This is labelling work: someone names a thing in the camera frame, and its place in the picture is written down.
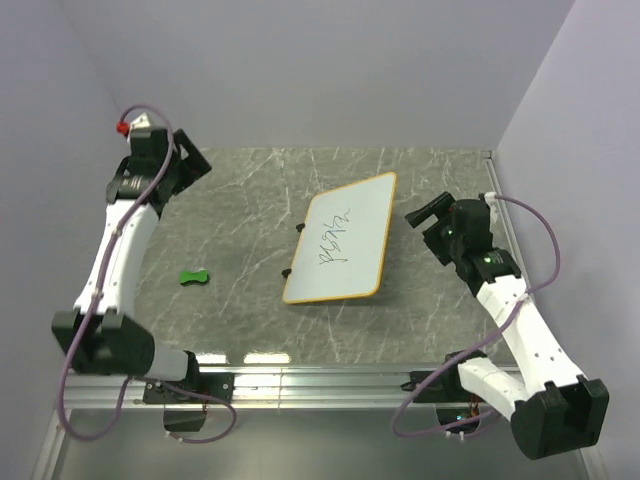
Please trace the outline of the yellow framed whiteboard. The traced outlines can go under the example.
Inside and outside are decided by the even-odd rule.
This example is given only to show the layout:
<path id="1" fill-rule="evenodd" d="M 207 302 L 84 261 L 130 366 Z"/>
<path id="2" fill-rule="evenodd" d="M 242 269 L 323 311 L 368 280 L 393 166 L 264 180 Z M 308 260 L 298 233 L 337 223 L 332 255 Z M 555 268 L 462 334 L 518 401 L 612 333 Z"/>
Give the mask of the yellow framed whiteboard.
<path id="1" fill-rule="evenodd" d="M 284 303 L 359 299 L 379 290 L 396 182 L 388 172 L 312 198 L 286 275 Z"/>

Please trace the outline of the green whiteboard eraser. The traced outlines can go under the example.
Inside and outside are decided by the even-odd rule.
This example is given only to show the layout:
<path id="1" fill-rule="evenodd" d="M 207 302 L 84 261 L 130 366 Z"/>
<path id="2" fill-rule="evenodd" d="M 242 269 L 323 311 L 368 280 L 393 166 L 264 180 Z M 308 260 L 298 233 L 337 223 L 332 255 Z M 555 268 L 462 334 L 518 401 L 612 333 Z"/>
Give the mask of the green whiteboard eraser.
<path id="1" fill-rule="evenodd" d="M 206 285 L 209 281 L 210 275 L 206 269 L 182 271 L 179 275 L 179 284 L 183 287 Z"/>

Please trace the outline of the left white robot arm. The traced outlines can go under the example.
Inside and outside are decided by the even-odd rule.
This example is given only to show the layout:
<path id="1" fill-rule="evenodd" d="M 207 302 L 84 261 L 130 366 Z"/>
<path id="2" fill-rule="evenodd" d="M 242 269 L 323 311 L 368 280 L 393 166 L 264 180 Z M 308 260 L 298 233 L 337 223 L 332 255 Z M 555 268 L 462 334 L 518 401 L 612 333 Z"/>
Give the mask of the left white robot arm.
<path id="1" fill-rule="evenodd" d="M 106 188 L 106 221 L 89 279 L 69 311 L 55 313 L 52 333 L 84 375 L 167 381 L 180 402 L 196 399 L 203 379 L 193 353 L 167 347 L 134 318 L 136 285 L 151 235 L 168 202 L 211 166 L 183 130 L 131 131 L 131 153 Z"/>

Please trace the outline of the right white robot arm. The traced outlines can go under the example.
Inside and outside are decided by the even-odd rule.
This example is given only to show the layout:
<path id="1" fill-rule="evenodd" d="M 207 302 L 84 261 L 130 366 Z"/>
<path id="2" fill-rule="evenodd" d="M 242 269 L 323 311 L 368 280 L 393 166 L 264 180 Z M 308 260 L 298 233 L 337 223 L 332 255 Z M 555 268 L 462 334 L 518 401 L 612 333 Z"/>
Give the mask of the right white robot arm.
<path id="1" fill-rule="evenodd" d="M 497 329 L 407 386 L 391 430 L 400 438 L 444 433 L 465 439 L 479 434 L 484 419 L 501 417 L 531 460 L 592 447 L 600 438 L 609 392 L 602 380 L 588 379 L 565 353 L 535 305 L 534 293 L 556 278 L 528 285 L 513 256 L 494 246 L 491 223 L 504 199 L 488 192 L 457 200 L 444 192 L 405 216 L 413 228 L 436 219 L 422 233 L 424 244 L 442 265 L 453 265 Z M 470 395 L 473 403 L 489 409 L 481 412 L 472 405 L 460 419 L 425 432 L 400 430 L 406 409 L 435 384 L 452 399 Z"/>

